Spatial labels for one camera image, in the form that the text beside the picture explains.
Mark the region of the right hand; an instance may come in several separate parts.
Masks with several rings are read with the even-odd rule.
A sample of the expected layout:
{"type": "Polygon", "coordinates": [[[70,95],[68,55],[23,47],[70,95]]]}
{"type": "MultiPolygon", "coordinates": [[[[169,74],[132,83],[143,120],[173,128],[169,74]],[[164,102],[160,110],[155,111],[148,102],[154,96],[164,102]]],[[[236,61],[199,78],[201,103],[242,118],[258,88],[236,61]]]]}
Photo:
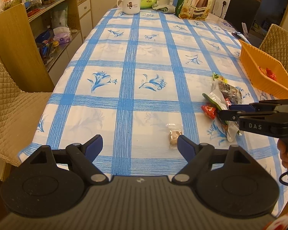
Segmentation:
{"type": "Polygon", "coordinates": [[[277,148],[280,151],[282,165],[288,169],[288,150],[286,149],[286,144],[281,139],[277,142],[277,148]]]}

